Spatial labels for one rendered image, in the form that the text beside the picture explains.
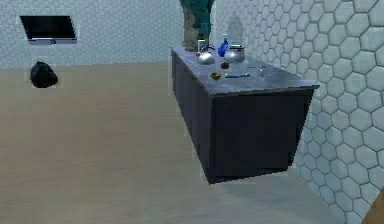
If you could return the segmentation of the black wall television set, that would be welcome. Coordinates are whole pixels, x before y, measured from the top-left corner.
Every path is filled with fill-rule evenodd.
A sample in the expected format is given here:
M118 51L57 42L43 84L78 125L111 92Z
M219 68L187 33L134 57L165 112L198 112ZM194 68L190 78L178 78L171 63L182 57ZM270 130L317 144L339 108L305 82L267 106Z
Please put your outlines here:
M31 45L77 43L69 15L20 15L20 20Z

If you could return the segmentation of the dark cabinet with grey worktop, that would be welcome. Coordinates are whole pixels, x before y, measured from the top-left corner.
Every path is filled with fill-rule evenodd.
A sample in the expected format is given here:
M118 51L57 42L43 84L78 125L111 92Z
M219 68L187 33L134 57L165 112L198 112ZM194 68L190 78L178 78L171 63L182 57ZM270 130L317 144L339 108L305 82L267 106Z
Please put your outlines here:
M222 70L219 59L200 65L180 45L170 53L173 92L210 184L292 165L318 82L253 58Z

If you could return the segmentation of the silver round pot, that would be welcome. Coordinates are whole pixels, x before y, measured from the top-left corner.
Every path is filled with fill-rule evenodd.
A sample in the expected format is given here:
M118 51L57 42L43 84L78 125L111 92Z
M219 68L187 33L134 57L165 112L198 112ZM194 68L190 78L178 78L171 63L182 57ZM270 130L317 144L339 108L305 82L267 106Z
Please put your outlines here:
M245 60L245 48L242 45L228 45L224 60L228 63L242 63Z

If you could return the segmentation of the black lumpy bag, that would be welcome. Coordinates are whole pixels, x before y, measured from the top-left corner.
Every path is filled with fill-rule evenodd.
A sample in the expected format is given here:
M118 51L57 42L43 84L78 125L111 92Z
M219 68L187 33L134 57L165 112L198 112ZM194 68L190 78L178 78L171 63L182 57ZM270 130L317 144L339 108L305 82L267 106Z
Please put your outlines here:
M59 79L47 63L37 61L30 69L30 81L36 88L48 88L56 85Z

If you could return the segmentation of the blue spray bottle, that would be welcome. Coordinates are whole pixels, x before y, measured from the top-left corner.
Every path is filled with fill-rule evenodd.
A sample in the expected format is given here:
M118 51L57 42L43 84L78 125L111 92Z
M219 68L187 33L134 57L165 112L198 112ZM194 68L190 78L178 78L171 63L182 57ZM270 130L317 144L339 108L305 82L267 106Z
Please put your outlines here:
M224 57L224 56L225 56L227 46L229 45L227 36L228 36L228 35L227 35L226 33L224 33L224 34L222 35L222 37L223 37L223 42L221 43L220 47L218 48L218 55L219 55L220 57Z

